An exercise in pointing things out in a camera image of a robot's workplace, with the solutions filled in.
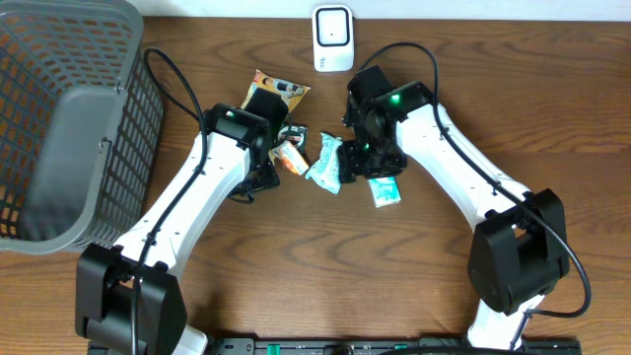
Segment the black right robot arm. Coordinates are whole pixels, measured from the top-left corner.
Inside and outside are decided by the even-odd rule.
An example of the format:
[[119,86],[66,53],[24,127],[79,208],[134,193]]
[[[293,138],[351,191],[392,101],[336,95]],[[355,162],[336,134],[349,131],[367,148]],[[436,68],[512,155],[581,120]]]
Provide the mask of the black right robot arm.
[[342,180],[393,178],[408,160],[424,168],[473,232],[467,273],[480,302],[468,343],[521,348],[529,319],[569,271],[561,199],[505,175],[422,83],[355,78],[348,92],[343,122],[355,137],[340,149]]

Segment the yellow wet wipes pack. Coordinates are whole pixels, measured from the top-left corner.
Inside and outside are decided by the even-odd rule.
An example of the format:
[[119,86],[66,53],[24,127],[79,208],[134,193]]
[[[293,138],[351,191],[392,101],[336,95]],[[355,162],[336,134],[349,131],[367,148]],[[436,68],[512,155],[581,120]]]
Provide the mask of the yellow wet wipes pack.
[[289,113],[287,115],[287,118],[285,119],[285,122],[282,125],[302,125],[294,121],[292,112],[300,103],[302,98],[306,95],[306,93],[311,89],[310,86],[296,84],[284,79],[275,78],[265,74],[260,70],[256,70],[252,82],[249,85],[245,100],[241,104],[242,109],[245,109],[245,104],[247,103],[247,100],[251,97],[253,91],[256,88],[262,88],[279,94],[282,97],[282,100],[287,104]]

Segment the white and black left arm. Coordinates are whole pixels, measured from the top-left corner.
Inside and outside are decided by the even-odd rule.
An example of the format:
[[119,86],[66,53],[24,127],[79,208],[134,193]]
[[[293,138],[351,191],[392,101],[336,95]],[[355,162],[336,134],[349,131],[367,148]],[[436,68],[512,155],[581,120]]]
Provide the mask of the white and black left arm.
[[202,354],[210,338],[189,325],[179,280],[221,203],[268,163],[283,104],[217,104],[185,163],[115,244],[89,245],[76,269],[76,332],[91,354]]

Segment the teal snack wrapper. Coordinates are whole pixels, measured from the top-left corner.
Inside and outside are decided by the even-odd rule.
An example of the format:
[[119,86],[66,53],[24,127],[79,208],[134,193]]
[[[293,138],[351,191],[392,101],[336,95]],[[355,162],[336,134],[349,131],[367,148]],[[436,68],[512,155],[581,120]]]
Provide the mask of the teal snack wrapper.
[[322,142],[319,159],[307,171],[305,179],[311,179],[321,188],[337,194],[341,188],[337,150],[342,145],[342,139],[324,132],[320,135]]

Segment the small teal tissue pack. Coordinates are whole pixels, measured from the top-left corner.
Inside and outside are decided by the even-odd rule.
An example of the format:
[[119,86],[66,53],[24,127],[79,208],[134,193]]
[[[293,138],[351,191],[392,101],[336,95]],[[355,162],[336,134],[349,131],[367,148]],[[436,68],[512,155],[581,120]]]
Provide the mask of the small teal tissue pack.
[[368,179],[375,206],[377,208],[397,204],[401,195],[395,177],[379,177]]

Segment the dark green round-logo box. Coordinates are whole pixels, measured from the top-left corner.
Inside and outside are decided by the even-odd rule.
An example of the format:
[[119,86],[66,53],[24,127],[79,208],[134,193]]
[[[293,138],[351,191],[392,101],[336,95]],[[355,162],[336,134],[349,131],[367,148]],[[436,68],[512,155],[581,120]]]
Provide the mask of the dark green round-logo box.
[[284,124],[278,133],[280,143],[289,141],[300,152],[304,153],[307,147],[309,128],[304,125]]

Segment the orange tissue pack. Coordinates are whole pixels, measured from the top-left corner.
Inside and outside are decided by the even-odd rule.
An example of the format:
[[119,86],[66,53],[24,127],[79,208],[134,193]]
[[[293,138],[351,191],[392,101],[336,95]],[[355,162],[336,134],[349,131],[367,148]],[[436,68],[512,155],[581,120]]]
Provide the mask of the orange tissue pack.
[[295,175],[301,176],[310,168],[302,154],[290,141],[284,141],[271,152],[289,172]]

